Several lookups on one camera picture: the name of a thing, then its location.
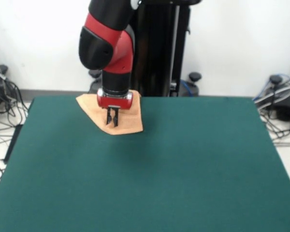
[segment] green table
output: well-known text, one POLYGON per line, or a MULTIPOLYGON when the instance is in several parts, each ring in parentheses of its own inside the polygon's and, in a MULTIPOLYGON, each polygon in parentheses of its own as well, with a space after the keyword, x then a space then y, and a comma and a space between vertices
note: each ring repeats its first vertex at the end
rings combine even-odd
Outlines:
POLYGON ((244 98, 142 98, 144 132, 40 97, 0 184, 0 232, 290 232, 290 180, 244 98))

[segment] black knob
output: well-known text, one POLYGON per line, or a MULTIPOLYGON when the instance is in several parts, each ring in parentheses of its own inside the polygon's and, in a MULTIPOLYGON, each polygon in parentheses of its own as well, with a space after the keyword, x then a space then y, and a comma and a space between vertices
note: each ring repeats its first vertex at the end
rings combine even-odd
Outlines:
POLYGON ((272 76, 270 76, 270 82, 273 85, 277 86, 282 82, 282 77, 279 75, 272 75, 272 76))
POLYGON ((192 72, 189 74, 189 78, 192 82, 197 82, 202 79, 202 75, 198 72, 192 72))

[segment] orange cloth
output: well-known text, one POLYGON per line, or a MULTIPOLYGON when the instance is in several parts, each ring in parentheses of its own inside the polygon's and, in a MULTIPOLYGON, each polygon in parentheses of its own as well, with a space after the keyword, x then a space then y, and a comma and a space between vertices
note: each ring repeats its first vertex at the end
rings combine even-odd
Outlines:
POLYGON ((133 101, 131 109, 119 110, 118 127, 114 127, 113 121, 106 124, 107 110, 98 106, 96 94, 83 94, 76 98, 78 104, 90 119, 104 132, 111 135, 132 134, 143 131, 141 117, 141 96, 138 91, 131 90, 133 101))

